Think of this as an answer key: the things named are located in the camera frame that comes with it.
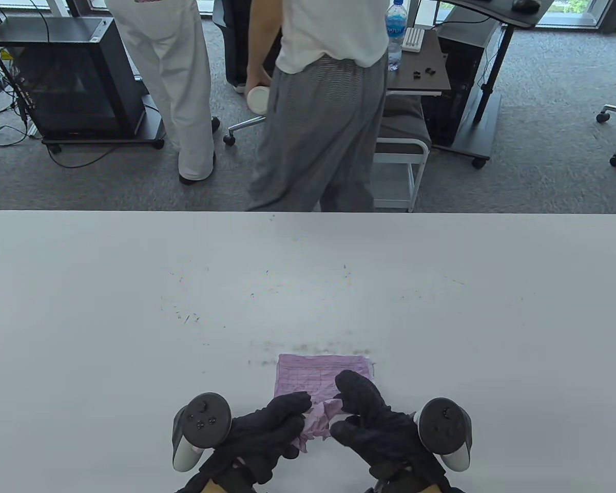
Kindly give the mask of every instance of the pc case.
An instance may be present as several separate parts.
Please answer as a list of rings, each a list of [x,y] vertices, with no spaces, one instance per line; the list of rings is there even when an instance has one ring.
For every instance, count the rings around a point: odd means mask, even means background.
[[[472,10],[454,7],[437,28],[451,90],[442,96],[423,97],[422,109],[433,145],[450,146],[459,125],[474,107],[484,71],[490,70],[500,23]]]
[[[0,65],[45,143],[133,139],[145,118],[112,18],[10,16]]]

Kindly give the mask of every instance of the water bottle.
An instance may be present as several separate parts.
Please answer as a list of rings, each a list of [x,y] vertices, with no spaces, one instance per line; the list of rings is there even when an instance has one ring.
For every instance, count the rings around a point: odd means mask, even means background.
[[[401,61],[401,43],[404,42],[408,12],[402,5],[404,0],[393,0],[393,5],[386,12],[386,29],[388,30],[388,70],[397,70]]]

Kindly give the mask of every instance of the vr controller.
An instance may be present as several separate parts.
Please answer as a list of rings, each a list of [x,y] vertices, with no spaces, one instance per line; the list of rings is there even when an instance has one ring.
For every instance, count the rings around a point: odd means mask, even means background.
[[[472,421],[463,408],[445,397],[437,397],[427,402],[421,413],[415,413],[413,421],[422,444],[439,455],[446,467],[455,472],[470,467]],[[195,467],[205,449],[226,439],[232,422],[224,397],[213,392],[194,397],[174,418],[174,469],[187,472]]]

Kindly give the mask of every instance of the black glove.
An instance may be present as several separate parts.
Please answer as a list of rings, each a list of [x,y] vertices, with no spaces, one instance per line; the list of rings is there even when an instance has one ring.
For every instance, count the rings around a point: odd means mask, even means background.
[[[294,392],[233,419],[226,440],[178,493],[200,493],[210,479],[228,493],[249,493],[255,483],[265,484],[280,456],[295,459],[299,455],[292,441],[301,434],[303,413],[311,406],[307,392]]]
[[[336,399],[352,416],[334,423],[331,436],[370,465],[383,493],[417,493],[432,484],[449,493],[445,470],[420,441],[411,416],[392,411],[378,388],[354,371],[342,371],[336,386]]]

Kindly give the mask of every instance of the bottle label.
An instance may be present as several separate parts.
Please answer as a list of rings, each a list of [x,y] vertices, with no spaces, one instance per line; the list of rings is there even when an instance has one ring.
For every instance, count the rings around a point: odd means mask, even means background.
[[[386,29],[391,40],[402,37],[406,32],[406,19],[400,16],[388,17],[386,19]]]

